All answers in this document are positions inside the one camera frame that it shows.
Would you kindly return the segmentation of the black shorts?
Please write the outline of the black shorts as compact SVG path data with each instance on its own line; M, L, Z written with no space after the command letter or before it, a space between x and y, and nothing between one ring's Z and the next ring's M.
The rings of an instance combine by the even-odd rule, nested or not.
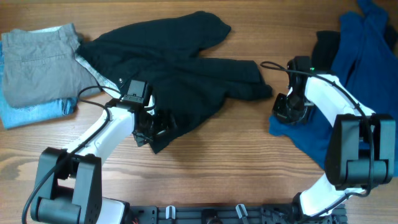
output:
M120 27L81 44L77 52L121 93L132 80L153 88L156 110L175 121L174 129L151 142L157 153L217 113L227 98L272 96L272 87L252 60L199 55L222 43L230 31L218 16L198 11Z

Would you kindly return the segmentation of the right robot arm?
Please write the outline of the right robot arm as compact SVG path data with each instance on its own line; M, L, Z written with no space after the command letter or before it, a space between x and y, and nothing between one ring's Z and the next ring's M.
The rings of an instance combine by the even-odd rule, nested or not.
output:
M292 223L314 222L351 197L367 197L373 188L393 177L396 122L360 103L334 74L315 70L309 57L295 57L286 67L274 62L261 66L283 71L289 92L278 94L272 114L286 125L305 124L313 108L333 128L325 158L325 173L290 205Z

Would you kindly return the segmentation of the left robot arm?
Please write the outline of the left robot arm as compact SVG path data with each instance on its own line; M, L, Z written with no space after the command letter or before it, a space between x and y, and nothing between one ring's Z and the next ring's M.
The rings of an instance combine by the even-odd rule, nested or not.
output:
M99 120L79 139L41 153L22 223L29 217L42 223L135 223L129 203L102 195L102 166L128 136L138 146L152 144L177 127L175 118L159 109L152 87L138 80L101 108Z

